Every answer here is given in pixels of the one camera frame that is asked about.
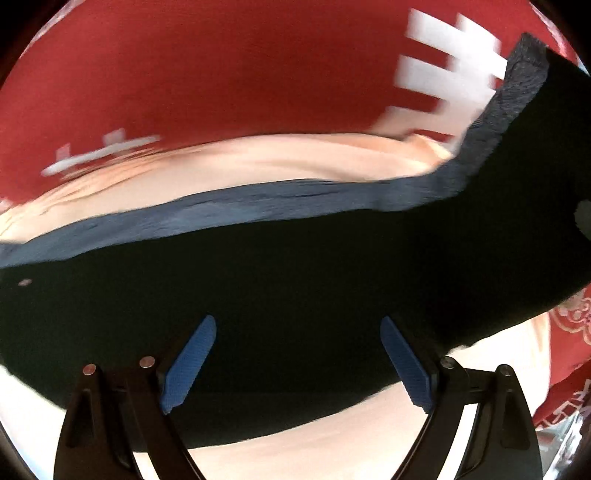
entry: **black metal bracket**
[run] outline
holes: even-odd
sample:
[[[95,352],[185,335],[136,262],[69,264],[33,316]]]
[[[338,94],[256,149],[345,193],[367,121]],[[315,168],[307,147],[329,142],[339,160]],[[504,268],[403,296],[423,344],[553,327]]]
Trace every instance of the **black metal bracket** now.
[[[167,369],[192,332],[163,360],[104,373],[87,366],[68,406],[58,443],[54,480],[138,480],[141,474],[119,410],[126,398],[161,480],[205,480],[159,402]],[[405,338],[431,379],[435,395],[417,440],[392,480],[437,480],[454,441],[464,406],[478,413],[457,479],[541,480],[535,430],[515,372],[464,369],[449,357],[435,361],[408,332]]]

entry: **blue textured pad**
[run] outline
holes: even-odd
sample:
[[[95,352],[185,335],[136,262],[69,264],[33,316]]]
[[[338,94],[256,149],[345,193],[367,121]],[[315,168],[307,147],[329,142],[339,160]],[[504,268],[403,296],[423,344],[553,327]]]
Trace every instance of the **blue textured pad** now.
[[[216,339],[216,321],[207,315],[170,367],[164,379],[160,407],[169,414],[182,404]]]
[[[429,376],[390,317],[382,319],[379,334],[411,401],[429,412],[433,406]]]

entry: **white pattern on fabric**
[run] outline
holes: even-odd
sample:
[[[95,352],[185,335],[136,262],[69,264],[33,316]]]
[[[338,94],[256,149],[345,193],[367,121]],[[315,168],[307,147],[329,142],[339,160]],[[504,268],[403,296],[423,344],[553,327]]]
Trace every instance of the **white pattern on fabric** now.
[[[45,168],[41,175],[50,177],[58,173],[64,172],[72,167],[88,163],[93,160],[100,160],[101,158],[121,152],[128,152],[139,147],[143,147],[150,143],[160,140],[160,136],[152,135],[151,137],[134,138],[133,140],[125,140],[125,130],[120,128],[114,132],[110,132],[103,136],[103,148],[93,150],[92,152],[83,153],[81,155],[70,156],[70,144],[66,144],[56,151],[56,162]]]
[[[455,137],[455,150],[468,126],[480,115],[495,91],[494,77],[504,79],[507,60],[501,42],[488,30],[457,16],[457,27],[412,9],[407,37],[450,55],[449,69],[401,56],[395,85],[441,99],[434,112],[389,107],[371,133],[397,136],[414,129]]]
[[[550,311],[550,317],[565,332],[582,332],[584,342],[591,345],[591,298],[584,293],[585,289],[562,302]]]

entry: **screw head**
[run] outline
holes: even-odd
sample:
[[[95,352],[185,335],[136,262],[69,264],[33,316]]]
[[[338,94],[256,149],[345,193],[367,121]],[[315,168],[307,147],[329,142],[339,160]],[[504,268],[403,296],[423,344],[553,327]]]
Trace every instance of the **screw head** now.
[[[92,375],[94,372],[96,372],[95,364],[88,364],[82,369],[82,373],[84,373],[87,376]]]
[[[510,377],[512,375],[511,367],[509,365],[501,365],[499,372],[501,372],[501,375],[506,377]]]
[[[153,367],[155,363],[156,359],[153,356],[145,356],[139,361],[139,365],[141,368]]]
[[[450,356],[444,356],[440,363],[443,368],[447,369],[452,369],[456,366],[456,361]]]

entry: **red fabric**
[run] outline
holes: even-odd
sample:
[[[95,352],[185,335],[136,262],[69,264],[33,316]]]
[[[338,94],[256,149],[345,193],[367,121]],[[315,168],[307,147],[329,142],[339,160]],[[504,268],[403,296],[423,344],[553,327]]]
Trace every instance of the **red fabric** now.
[[[366,132],[392,105],[432,111],[437,98],[393,82],[401,56],[449,66],[446,53],[405,36],[411,8],[451,25],[468,17],[500,39],[505,58],[524,31],[560,50],[525,0],[86,0],[0,90],[0,200],[26,202],[112,161],[41,175],[64,145],[66,156],[84,154],[120,129],[172,149]],[[575,61],[570,47],[566,56]]]
[[[568,378],[552,386],[546,401],[536,410],[536,427],[556,425],[579,410],[591,393],[591,363],[574,371]]]
[[[545,427],[572,415],[591,394],[591,285],[550,314],[550,390],[534,415]]]

